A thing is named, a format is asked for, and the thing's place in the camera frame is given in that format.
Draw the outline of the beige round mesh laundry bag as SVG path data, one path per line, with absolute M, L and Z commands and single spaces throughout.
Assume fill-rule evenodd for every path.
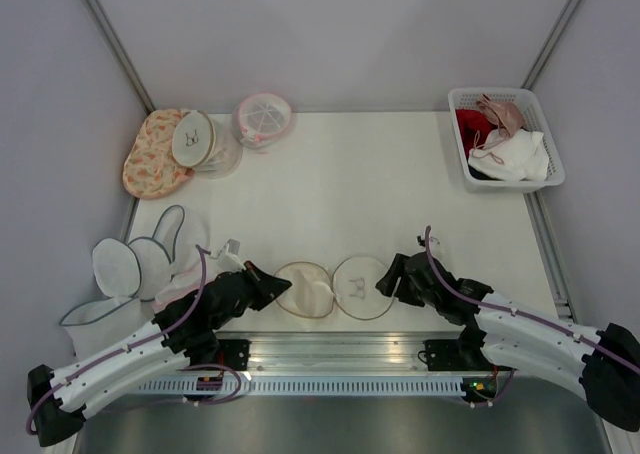
M 376 288 L 386 272 L 386 266 L 370 256 L 352 256 L 334 272 L 312 262 L 292 262 L 276 273 L 291 283 L 276 303 L 287 314 L 308 321 L 320 321 L 339 311 L 356 321 L 370 322 L 384 316 L 395 303 Z

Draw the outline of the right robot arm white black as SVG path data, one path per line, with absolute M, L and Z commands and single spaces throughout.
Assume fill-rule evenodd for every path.
M 533 375 L 574 393 L 608 423 L 638 431 L 639 342 L 625 327 L 597 329 L 528 311 L 489 285 L 454 277 L 429 253 L 396 255 L 376 287 L 462 327 L 456 355 L 463 366 Z

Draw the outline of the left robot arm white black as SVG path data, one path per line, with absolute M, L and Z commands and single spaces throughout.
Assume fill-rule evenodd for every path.
M 154 302 L 151 320 L 113 345 L 64 368 L 40 365 L 27 380 L 26 431 L 43 447 L 78 433 L 101 409 L 154 377 L 218 369 L 217 330 L 276 301 L 291 282 L 252 262 L 207 273 L 201 264 L 177 275 Z

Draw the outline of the pink lace bra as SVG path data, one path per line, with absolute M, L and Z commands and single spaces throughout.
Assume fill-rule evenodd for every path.
M 476 159 L 490 157 L 497 164 L 504 165 L 504 160 L 494 154 L 492 149 L 511 139 L 519 129 L 525 126 L 525 119 L 513 102 L 494 101 L 485 93 L 476 101 L 476 107 L 491 124 L 496 126 L 498 140 L 480 144 L 480 132 L 477 131 L 469 156 Z

